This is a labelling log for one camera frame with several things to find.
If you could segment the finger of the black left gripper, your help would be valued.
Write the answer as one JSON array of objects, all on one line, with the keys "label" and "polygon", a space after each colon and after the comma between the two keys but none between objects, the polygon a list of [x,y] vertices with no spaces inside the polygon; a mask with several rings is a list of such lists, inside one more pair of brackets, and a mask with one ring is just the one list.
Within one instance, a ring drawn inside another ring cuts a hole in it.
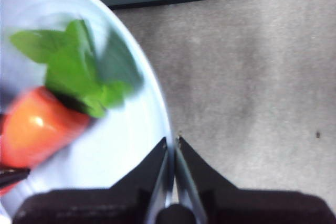
[{"label": "finger of the black left gripper", "polygon": [[26,179],[30,174],[30,169],[28,168],[1,168],[1,188],[13,185]]}]

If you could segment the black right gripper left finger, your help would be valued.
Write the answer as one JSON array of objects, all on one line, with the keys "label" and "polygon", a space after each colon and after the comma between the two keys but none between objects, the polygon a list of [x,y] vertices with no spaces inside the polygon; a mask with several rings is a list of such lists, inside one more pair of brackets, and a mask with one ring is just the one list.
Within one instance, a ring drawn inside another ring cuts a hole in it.
[{"label": "black right gripper left finger", "polygon": [[13,223],[155,223],[171,189],[162,138],[142,162],[107,189],[64,189],[28,197]]}]

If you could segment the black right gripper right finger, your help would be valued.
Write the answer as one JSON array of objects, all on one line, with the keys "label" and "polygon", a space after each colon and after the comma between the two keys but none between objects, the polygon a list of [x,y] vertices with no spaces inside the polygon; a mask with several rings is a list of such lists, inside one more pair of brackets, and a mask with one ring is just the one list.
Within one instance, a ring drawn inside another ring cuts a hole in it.
[{"label": "black right gripper right finger", "polygon": [[289,190],[241,189],[179,137],[175,142],[178,199],[197,223],[335,223],[320,197]]}]

